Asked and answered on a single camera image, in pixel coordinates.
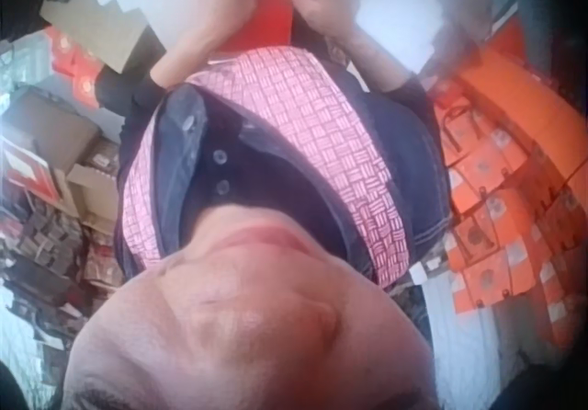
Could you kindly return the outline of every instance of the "lips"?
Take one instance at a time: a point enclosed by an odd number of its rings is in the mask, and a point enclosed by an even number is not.
[[[224,238],[212,247],[212,251],[221,251],[242,245],[273,245],[292,249],[307,256],[311,250],[301,240],[286,229],[279,227],[254,227],[242,229]]]

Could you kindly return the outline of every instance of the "package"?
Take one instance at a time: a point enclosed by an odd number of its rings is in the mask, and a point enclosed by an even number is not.
[[[119,211],[118,171],[119,147],[101,138],[67,177],[79,202],[82,224],[109,235],[114,233]]]
[[[150,63],[163,47],[139,10],[123,13],[116,2],[45,1],[40,14],[117,73]]]
[[[17,96],[3,116],[3,135],[10,142],[47,162],[59,199],[32,190],[45,202],[79,218],[75,194],[67,176],[92,149],[99,128],[90,120],[66,111],[33,90]]]

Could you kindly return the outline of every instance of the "man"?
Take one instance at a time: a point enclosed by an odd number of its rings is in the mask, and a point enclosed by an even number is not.
[[[203,68],[254,10],[208,1],[135,94],[117,230],[131,280],[75,341],[64,407],[435,408],[430,350],[382,289],[448,224],[423,89],[353,0],[292,2],[373,93],[295,48]]]

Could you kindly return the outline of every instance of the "brown box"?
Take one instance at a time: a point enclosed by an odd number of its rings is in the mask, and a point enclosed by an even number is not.
[[[28,90],[12,103],[2,117],[3,135],[16,145],[37,154],[51,168],[61,200],[36,194],[72,217],[79,218],[79,201],[67,175],[95,145],[100,130],[90,120],[62,109],[50,99]]]
[[[118,171],[119,147],[102,138],[67,177],[79,200],[82,224],[109,235],[114,233],[119,211]]]
[[[123,13],[112,1],[45,1],[40,15],[117,73],[149,63],[163,46],[140,10]]]

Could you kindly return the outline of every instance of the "black sleeve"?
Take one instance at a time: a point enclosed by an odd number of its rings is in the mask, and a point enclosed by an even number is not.
[[[143,133],[155,109],[165,96],[165,90],[147,75],[132,95],[131,110],[120,132],[119,186],[126,180],[130,166],[139,151]]]
[[[400,88],[384,94],[388,99],[397,102],[411,110],[424,126],[429,130],[435,143],[441,148],[439,124],[435,117],[433,102],[424,91],[423,86],[416,76]]]

